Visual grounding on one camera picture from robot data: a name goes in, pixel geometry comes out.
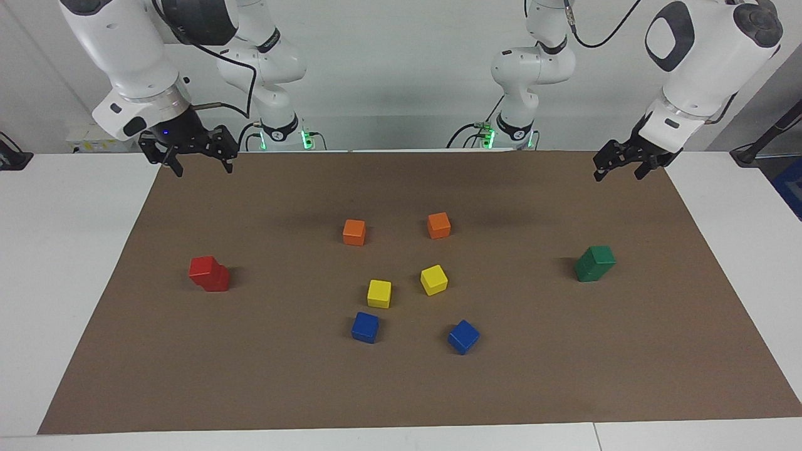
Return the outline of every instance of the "white robot link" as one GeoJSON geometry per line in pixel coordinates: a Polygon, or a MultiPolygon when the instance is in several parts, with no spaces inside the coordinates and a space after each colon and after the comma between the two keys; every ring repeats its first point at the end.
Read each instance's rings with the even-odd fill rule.
{"type": "MultiPolygon", "coordinates": [[[[303,78],[306,61],[273,23],[264,0],[237,0],[240,26],[229,48],[221,52],[257,70],[253,102],[261,121],[258,127],[268,148],[299,150],[309,147],[303,119],[293,109],[287,91],[278,86],[303,78]]],[[[217,61],[223,79],[246,94],[252,81],[247,68],[217,61]]]]}
{"type": "Polygon", "coordinates": [[[635,170],[639,180],[669,165],[699,128],[720,120],[711,117],[722,107],[720,117],[726,114],[724,104],[778,51],[782,36],[777,9],[768,0],[665,6],[646,33],[646,50],[668,80],[629,140],[611,140],[593,158],[596,180],[633,162],[641,163],[635,170]]]}
{"type": "MultiPolygon", "coordinates": [[[[270,48],[271,38],[277,37],[277,32],[264,2],[60,0],[60,6],[83,48],[111,81],[111,92],[92,112],[92,117],[104,130],[119,140],[139,135],[140,147],[148,160],[169,166],[179,177],[183,168],[176,156],[188,153],[216,158],[227,172],[232,172],[240,143],[225,126],[206,130],[196,111],[227,107],[247,116],[250,108],[244,112],[221,103],[192,105],[185,86],[186,79],[180,77],[178,68],[168,59],[164,44],[190,44],[226,60],[226,64],[240,64],[251,74],[249,80],[254,80],[256,85],[260,68],[265,66],[261,62],[265,61],[264,54],[260,53],[260,64],[248,67],[247,63],[217,55],[202,46],[224,46],[235,35],[240,35],[239,39],[244,42],[266,36],[256,48],[267,48],[268,51],[288,49],[278,59],[285,62],[287,58],[284,55],[294,50],[290,46],[278,45],[280,39],[276,39],[270,48]]],[[[297,59],[295,66],[288,71],[302,76],[305,71],[303,62],[297,59]]],[[[239,77],[238,71],[231,73],[233,78],[239,77]]],[[[225,68],[224,75],[229,75],[228,68],[225,68]]],[[[280,102],[263,105],[261,100],[269,97],[263,95],[262,88],[270,86],[268,83],[278,82],[266,76],[261,77],[261,81],[258,89],[257,86],[253,89],[257,93],[257,109],[269,117],[265,124],[272,124],[278,115],[273,115],[270,106],[280,102]]],[[[244,91],[249,91],[249,84],[244,91]]],[[[286,97],[283,101],[289,105],[286,97]]]]}
{"type": "Polygon", "coordinates": [[[577,57],[568,47],[563,0],[532,0],[526,28],[535,45],[502,51],[492,63],[493,79],[504,89],[499,112],[491,122],[496,147],[531,147],[539,104],[533,87],[564,82],[577,66],[577,57]]]}

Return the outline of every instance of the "white tabletop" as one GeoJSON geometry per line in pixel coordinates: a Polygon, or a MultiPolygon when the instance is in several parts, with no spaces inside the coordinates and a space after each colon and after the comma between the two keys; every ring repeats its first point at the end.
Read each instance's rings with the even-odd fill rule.
{"type": "MultiPolygon", "coordinates": [[[[758,170],[726,153],[686,153],[668,172],[799,396],[802,223],[758,170]]],[[[138,154],[40,155],[0,173],[0,450],[802,449],[802,419],[30,437],[155,175],[138,154]]]]}

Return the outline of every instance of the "brown surface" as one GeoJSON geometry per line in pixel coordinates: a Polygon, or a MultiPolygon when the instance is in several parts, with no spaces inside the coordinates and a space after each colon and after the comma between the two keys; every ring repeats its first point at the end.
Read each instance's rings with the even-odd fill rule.
{"type": "Polygon", "coordinates": [[[244,155],[162,170],[40,433],[799,416],[664,172],[587,153],[244,155]],[[453,235],[433,241],[430,213],[453,235]],[[349,217],[364,247],[342,244],[349,217]],[[575,280],[590,245],[618,265],[575,280]],[[232,269],[212,294],[192,257],[232,269]],[[450,282],[428,298],[419,272],[450,282]],[[372,278],[392,308],[365,305],[372,278]],[[358,311],[381,319],[354,341],[358,311]],[[466,356],[446,342],[467,319],[466,356]]]}

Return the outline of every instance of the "toy block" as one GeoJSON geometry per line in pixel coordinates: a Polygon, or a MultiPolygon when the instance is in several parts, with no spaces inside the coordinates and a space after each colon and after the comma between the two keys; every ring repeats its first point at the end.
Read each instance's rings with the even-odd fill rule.
{"type": "Polygon", "coordinates": [[[591,246],[583,254],[573,269],[579,282],[596,282],[615,266],[613,251],[608,246],[591,246]]]}
{"type": "Polygon", "coordinates": [[[426,227],[429,229],[429,236],[433,240],[445,238],[451,234],[451,222],[448,220],[446,213],[430,214],[426,223],[426,227]]]}
{"type": "Polygon", "coordinates": [[[448,334],[448,343],[463,356],[476,344],[478,339],[479,331],[464,319],[448,334]]]}
{"type": "Polygon", "coordinates": [[[448,288],[448,277],[443,272],[443,267],[434,265],[431,268],[420,271],[420,283],[429,296],[436,295],[448,288]]]}
{"type": "Polygon", "coordinates": [[[364,246],[366,231],[365,221],[349,219],[342,228],[342,242],[349,246],[364,246]]]}
{"type": "Polygon", "coordinates": [[[189,278],[206,291],[228,291],[231,276],[228,268],[212,256],[193,258],[189,263],[189,278]]]}
{"type": "Polygon", "coordinates": [[[376,343],[376,335],[379,333],[379,317],[362,313],[356,314],[354,326],[351,328],[351,336],[354,339],[365,343],[376,343]]]}
{"type": "Polygon", "coordinates": [[[383,280],[371,280],[367,288],[367,306],[374,308],[390,308],[390,292],[393,284],[383,280]]]}

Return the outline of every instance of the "green light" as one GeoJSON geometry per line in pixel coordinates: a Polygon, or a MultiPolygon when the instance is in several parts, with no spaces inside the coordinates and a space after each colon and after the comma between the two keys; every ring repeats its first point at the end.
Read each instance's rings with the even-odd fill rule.
{"type": "Polygon", "coordinates": [[[496,140],[496,130],[490,129],[490,133],[485,135],[484,140],[482,141],[482,146],[484,148],[493,148],[493,141],[496,140]]]}
{"type": "Polygon", "coordinates": [[[303,148],[309,150],[314,147],[314,141],[306,130],[301,129],[301,139],[303,140],[303,148]]]}

